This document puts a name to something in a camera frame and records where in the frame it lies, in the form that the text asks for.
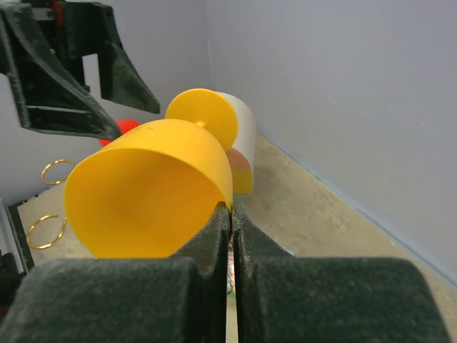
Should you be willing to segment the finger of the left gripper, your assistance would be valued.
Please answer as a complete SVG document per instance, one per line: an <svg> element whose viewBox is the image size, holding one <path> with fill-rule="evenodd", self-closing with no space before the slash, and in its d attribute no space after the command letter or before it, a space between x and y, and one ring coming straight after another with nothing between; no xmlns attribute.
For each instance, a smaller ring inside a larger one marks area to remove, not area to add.
<svg viewBox="0 0 457 343"><path fill-rule="evenodd" d="M100 24L100 43L97 52L101 97L116 104L152 114L160 112L160 103L144 83L132 64L116 27L113 9L96 6Z"/></svg>

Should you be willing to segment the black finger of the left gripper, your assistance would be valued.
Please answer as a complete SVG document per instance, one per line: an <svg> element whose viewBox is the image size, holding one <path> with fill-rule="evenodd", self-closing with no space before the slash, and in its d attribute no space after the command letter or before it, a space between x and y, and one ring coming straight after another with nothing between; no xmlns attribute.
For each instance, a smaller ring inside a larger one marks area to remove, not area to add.
<svg viewBox="0 0 457 343"><path fill-rule="evenodd" d="M1 73L22 128L116 139L115 121L56 58L30 6L1 8Z"/></svg>

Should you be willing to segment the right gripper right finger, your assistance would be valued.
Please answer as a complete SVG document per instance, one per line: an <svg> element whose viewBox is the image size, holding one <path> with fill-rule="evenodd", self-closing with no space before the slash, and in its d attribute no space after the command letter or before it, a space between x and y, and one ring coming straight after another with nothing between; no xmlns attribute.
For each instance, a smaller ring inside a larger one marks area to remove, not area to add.
<svg viewBox="0 0 457 343"><path fill-rule="evenodd" d="M240 342L449 342L425 278L390 257L295 257L233 207Z"/></svg>

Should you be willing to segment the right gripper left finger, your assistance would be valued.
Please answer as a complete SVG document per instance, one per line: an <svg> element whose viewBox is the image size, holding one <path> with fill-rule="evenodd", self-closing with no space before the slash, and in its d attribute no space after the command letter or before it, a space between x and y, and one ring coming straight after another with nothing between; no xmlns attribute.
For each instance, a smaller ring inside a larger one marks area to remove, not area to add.
<svg viewBox="0 0 457 343"><path fill-rule="evenodd" d="M229 211L165 259L60 259L25 277L3 342L224 342Z"/></svg>

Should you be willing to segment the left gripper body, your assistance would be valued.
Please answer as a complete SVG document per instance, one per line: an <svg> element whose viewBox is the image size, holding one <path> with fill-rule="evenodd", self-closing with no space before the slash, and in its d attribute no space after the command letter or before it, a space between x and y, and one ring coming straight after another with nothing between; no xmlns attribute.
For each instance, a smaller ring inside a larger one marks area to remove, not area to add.
<svg viewBox="0 0 457 343"><path fill-rule="evenodd" d="M30 4L35 20L60 62L98 54L99 2L31 1Z"/></svg>

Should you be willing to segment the orange plastic goblet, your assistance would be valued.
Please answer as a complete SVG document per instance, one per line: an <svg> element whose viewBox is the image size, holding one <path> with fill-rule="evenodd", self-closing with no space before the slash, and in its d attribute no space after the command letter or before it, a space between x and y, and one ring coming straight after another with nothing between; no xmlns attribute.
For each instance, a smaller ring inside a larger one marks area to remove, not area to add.
<svg viewBox="0 0 457 343"><path fill-rule="evenodd" d="M142 124L85 158L64 187L64 209L83 246L98 259L168 257L230 209L227 151L238 121L230 102L189 89L163 119Z"/></svg>

